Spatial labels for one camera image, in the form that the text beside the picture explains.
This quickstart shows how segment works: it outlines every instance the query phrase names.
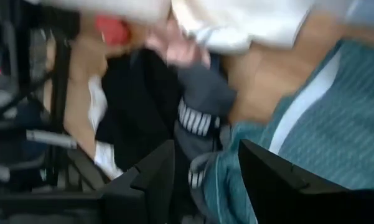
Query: blue striped fabric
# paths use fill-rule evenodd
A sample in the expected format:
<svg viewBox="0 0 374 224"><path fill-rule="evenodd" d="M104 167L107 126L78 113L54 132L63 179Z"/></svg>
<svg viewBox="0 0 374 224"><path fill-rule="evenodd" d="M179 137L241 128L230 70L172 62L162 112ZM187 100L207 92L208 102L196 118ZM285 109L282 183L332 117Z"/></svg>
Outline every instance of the blue striped fabric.
<svg viewBox="0 0 374 224"><path fill-rule="evenodd" d="M374 189L374 48L339 41L306 85L337 51L341 58L333 85L298 119L279 155L344 187ZM268 149L282 115L304 87L280 101L268 125L241 122L233 128L228 150L204 182L206 203L220 223L256 223L241 178L238 143L249 139Z"/></svg>

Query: red object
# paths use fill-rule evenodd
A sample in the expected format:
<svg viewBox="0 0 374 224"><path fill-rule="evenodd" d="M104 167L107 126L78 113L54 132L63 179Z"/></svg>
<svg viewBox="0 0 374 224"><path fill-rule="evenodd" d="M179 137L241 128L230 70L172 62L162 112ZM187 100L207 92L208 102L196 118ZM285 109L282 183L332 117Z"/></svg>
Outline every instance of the red object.
<svg viewBox="0 0 374 224"><path fill-rule="evenodd" d="M130 30L127 24L119 19L111 16L96 16L95 26L108 45L125 45L130 41Z"/></svg>

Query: gray sleeve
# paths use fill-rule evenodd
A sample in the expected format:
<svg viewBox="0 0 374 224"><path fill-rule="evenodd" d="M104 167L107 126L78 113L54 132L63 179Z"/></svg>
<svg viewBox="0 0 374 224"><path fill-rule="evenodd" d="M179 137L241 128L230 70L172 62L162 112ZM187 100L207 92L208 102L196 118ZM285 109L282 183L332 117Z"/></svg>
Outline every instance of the gray sleeve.
<svg viewBox="0 0 374 224"><path fill-rule="evenodd" d="M184 101L189 107L217 116L226 116L236 98L227 81L216 71L200 63L178 68L179 81L184 87Z"/></svg>

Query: teal fabric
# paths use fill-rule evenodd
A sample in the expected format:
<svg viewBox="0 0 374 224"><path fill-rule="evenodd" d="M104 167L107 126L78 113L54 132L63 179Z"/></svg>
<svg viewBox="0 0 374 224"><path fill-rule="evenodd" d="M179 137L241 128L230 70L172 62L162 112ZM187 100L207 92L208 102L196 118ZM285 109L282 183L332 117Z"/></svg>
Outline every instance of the teal fabric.
<svg viewBox="0 0 374 224"><path fill-rule="evenodd" d="M238 143L249 139L268 149L293 99L340 50L340 66L327 93L291 129L279 156L350 189L374 189L374 48L341 40L294 95L283 98L268 125L241 122L228 149L207 170L207 207L220 223L256 223L243 185Z"/></svg>

